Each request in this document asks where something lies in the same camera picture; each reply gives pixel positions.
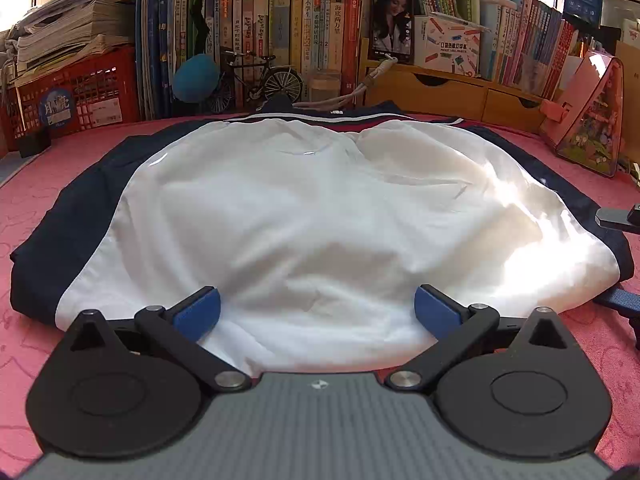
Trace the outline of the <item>wooden drawer organizer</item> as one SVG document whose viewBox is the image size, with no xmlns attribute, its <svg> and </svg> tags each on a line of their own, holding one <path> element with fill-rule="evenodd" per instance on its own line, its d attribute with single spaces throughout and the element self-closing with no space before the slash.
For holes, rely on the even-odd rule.
<svg viewBox="0 0 640 480">
<path fill-rule="evenodd" d="M 544 121 L 538 96 L 482 78 L 412 65 L 394 65 L 362 98 L 365 106 L 386 101 L 408 113 L 477 120 L 529 133 L 536 133 Z"/>
</svg>

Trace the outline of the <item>navy and white zip jacket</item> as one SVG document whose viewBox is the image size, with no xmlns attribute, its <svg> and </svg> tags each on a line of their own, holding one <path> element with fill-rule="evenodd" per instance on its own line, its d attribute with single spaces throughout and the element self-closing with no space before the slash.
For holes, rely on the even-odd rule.
<svg viewBox="0 0 640 480">
<path fill-rule="evenodd" d="M 430 284 L 522 318 L 634 274 L 596 203 L 498 133 L 392 110 L 287 110 L 130 136 L 66 188 L 12 254 L 12 308 L 66 330 L 204 286 L 201 345 L 243 372 L 370 370 L 433 342 Z"/>
</svg>

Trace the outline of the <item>stack of paper booklets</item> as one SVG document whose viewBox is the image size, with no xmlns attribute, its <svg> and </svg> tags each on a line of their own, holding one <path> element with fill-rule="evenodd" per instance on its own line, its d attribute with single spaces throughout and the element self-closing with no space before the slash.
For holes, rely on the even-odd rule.
<svg viewBox="0 0 640 480">
<path fill-rule="evenodd" d="M 1 82 L 134 41 L 134 0 L 51 0 L 1 33 Z"/>
</svg>

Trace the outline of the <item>pink toy house box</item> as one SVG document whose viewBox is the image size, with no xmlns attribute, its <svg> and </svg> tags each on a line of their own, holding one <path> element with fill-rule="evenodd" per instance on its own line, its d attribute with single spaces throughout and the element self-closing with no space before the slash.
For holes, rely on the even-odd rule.
<svg viewBox="0 0 640 480">
<path fill-rule="evenodd" d="M 612 178 L 622 144 L 623 90 L 622 62 L 588 52 L 559 99 L 541 103 L 540 136 L 558 156 Z"/>
</svg>

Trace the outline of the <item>row of thin right books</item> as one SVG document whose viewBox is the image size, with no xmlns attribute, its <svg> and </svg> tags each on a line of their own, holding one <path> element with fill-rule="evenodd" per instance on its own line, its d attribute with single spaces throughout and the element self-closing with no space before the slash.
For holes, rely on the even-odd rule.
<svg viewBox="0 0 640 480">
<path fill-rule="evenodd" d="M 370 25 L 370 5 L 364 12 Z M 478 73 L 473 78 L 502 84 L 533 96 L 555 94 L 568 52 L 577 38 L 574 26 L 548 0 L 413 0 L 414 18 L 439 13 L 482 30 Z"/>
</svg>

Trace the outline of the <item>blue notebook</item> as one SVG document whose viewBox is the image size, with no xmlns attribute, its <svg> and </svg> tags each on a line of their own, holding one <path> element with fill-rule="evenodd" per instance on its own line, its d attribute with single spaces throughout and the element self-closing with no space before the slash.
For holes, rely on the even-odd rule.
<svg viewBox="0 0 640 480">
<path fill-rule="evenodd" d="M 0 186 L 6 185 L 36 158 L 37 155 L 23 157 L 19 152 L 5 154 L 0 159 Z"/>
</svg>

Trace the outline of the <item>black miniature bicycle model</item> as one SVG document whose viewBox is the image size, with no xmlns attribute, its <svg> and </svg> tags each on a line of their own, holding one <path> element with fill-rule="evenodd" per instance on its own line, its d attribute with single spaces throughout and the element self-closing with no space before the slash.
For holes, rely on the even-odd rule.
<svg viewBox="0 0 640 480">
<path fill-rule="evenodd" d="M 221 114 L 245 105 L 262 105 L 275 96 L 295 103 L 303 96 L 302 76 L 290 64 L 277 65 L 275 55 L 225 50 L 220 60 L 217 87 L 205 101 L 210 112 Z"/>
</svg>

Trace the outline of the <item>blue plush toy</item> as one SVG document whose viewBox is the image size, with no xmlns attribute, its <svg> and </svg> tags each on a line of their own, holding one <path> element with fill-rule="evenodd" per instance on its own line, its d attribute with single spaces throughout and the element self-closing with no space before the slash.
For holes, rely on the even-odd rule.
<svg viewBox="0 0 640 480">
<path fill-rule="evenodd" d="M 172 80 L 176 100 L 208 110 L 218 84 L 221 53 L 275 55 L 303 78 L 307 106 L 309 76 L 337 72 L 341 94 L 321 101 L 337 106 L 356 86 L 361 0 L 177 0 L 179 50 Z"/>
</svg>

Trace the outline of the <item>red plastic crate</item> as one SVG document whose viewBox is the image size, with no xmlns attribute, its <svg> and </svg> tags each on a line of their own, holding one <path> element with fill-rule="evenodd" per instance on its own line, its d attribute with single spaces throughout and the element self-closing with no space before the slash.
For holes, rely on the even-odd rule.
<svg viewBox="0 0 640 480">
<path fill-rule="evenodd" d="M 21 86 L 1 102 L 1 140 L 12 152 L 25 136 L 47 130 L 52 139 L 137 122 L 134 48 L 125 46 L 67 65 Z"/>
</svg>

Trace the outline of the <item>row of upright books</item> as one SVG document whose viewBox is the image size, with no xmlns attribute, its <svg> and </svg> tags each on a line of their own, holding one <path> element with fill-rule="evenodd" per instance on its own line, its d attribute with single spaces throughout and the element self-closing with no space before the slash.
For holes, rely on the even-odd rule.
<svg viewBox="0 0 640 480">
<path fill-rule="evenodd" d="M 355 103 L 364 0 L 134 0 L 138 107 L 244 110 L 275 96 Z"/>
</svg>

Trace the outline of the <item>small black box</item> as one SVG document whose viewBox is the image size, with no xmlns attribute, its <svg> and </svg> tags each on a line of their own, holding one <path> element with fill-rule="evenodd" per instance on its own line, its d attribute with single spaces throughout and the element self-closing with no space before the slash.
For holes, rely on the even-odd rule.
<svg viewBox="0 0 640 480">
<path fill-rule="evenodd" d="M 51 146 L 51 138 L 47 129 L 40 129 L 31 133 L 24 133 L 16 139 L 16 145 L 21 158 L 34 157 Z"/>
</svg>

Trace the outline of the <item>white pocket printer box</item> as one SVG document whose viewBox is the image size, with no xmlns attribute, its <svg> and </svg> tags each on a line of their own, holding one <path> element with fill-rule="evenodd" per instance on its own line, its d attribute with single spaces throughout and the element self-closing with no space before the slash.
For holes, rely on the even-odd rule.
<svg viewBox="0 0 640 480">
<path fill-rule="evenodd" d="M 452 16 L 430 13 L 414 18 L 413 64 L 448 74 L 475 77 L 482 30 Z"/>
</svg>

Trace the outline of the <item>clear small jar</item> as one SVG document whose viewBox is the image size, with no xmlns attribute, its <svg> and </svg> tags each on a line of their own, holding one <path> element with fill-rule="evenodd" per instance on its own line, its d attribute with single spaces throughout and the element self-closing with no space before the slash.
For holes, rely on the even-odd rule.
<svg viewBox="0 0 640 480">
<path fill-rule="evenodd" d="M 342 76 L 337 72 L 315 72 L 307 81 L 308 101 L 321 102 L 341 94 Z"/>
</svg>

